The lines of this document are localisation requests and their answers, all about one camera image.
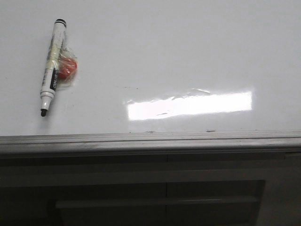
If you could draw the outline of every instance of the black marker tip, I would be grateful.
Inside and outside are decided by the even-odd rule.
[[[46,109],[41,109],[41,116],[44,117],[46,115],[47,110]]]

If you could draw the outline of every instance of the dry erase marker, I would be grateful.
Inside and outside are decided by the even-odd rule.
[[[50,102],[55,97],[55,89],[58,82],[59,57],[66,36],[66,22],[57,19],[52,32],[52,39],[47,56],[46,68],[41,89],[41,116],[45,116]]]

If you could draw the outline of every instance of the white surface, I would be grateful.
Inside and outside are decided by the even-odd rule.
[[[299,0],[4,0],[0,136],[300,129],[300,12]],[[58,18],[79,70],[42,118]],[[245,93],[251,108],[240,98],[227,99],[235,111],[220,106]],[[136,112],[143,120],[129,118],[140,102],[149,103]]]

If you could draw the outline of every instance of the whiteboard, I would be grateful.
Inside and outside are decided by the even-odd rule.
[[[3,0],[0,136],[301,128],[299,0]],[[78,73],[45,118],[53,23]]]

